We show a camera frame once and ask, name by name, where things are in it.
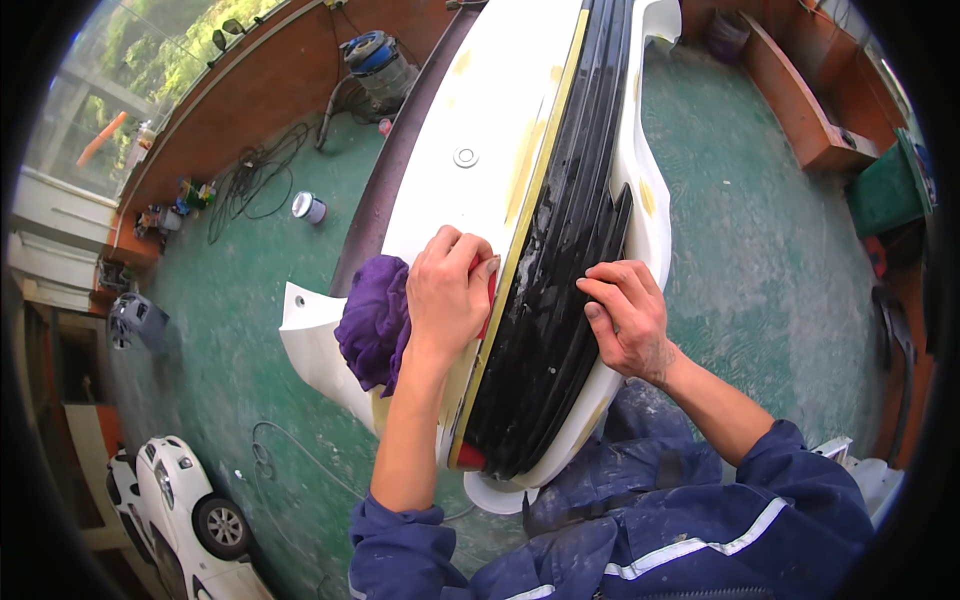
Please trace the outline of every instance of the purple cloth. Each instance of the purple cloth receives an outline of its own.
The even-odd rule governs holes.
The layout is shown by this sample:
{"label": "purple cloth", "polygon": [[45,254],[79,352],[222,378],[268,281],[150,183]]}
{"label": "purple cloth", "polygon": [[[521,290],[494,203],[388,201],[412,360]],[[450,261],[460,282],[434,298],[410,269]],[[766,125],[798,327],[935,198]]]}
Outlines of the purple cloth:
{"label": "purple cloth", "polygon": [[400,374],[403,350],[410,341],[407,274],[402,258],[380,254],[353,274],[347,305],[333,337],[364,392],[385,386],[380,397],[392,396]]}

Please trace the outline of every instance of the hand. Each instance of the hand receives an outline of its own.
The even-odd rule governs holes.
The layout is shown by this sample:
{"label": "hand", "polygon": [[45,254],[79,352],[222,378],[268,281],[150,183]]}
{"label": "hand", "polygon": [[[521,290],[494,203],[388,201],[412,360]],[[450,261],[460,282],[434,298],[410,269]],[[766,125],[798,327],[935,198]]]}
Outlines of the hand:
{"label": "hand", "polygon": [[[480,264],[470,271],[477,255]],[[490,314],[487,284],[499,266],[500,257],[487,240],[449,225],[441,227],[407,277],[411,323],[407,351],[449,369]]]}
{"label": "hand", "polygon": [[663,387],[680,350],[666,338],[666,304],[641,260],[602,262],[577,279],[581,292],[597,299],[584,314],[605,365],[622,375]]}

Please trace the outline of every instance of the black bumper grille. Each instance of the black bumper grille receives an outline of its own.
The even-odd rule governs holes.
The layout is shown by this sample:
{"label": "black bumper grille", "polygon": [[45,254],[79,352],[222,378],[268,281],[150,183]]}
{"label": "black bumper grille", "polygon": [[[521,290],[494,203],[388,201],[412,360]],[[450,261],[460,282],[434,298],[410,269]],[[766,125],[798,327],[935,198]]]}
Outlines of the black bumper grille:
{"label": "black bumper grille", "polygon": [[575,281],[622,256],[633,207],[609,191],[633,0],[595,0],[533,221],[464,434],[509,479],[553,442],[597,357]]}

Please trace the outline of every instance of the white car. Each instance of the white car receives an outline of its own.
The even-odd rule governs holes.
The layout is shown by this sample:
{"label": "white car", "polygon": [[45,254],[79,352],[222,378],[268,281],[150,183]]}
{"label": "white car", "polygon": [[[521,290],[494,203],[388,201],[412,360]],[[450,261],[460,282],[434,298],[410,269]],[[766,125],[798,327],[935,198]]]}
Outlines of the white car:
{"label": "white car", "polygon": [[153,541],[143,524],[143,500],[140,485],[136,482],[136,457],[120,448],[107,464],[107,495],[113,511],[127,532],[127,537],[136,548],[143,562],[156,564]]}
{"label": "white car", "polygon": [[107,488],[133,545],[144,560],[152,559],[175,600],[273,600],[250,564],[247,521],[236,504],[214,492],[186,442],[151,438],[135,465],[126,452],[118,453],[110,460]]}

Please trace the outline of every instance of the orange windsock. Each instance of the orange windsock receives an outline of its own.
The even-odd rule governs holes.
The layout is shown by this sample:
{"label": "orange windsock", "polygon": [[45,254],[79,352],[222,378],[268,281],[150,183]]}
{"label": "orange windsock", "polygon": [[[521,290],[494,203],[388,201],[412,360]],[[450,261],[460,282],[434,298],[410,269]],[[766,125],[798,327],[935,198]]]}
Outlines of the orange windsock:
{"label": "orange windsock", "polygon": [[107,138],[110,137],[113,132],[117,131],[117,128],[120,127],[126,118],[127,113],[122,111],[117,115],[117,118],[110,121],[110,124],[104,127],[104,130],[94,137],[92,142],[86,145],[86,148],[84,148],[84,151],[80,154],[80,158],[77,158],[77,166],[84,166],[93,157],[94,153],[104,145]]}

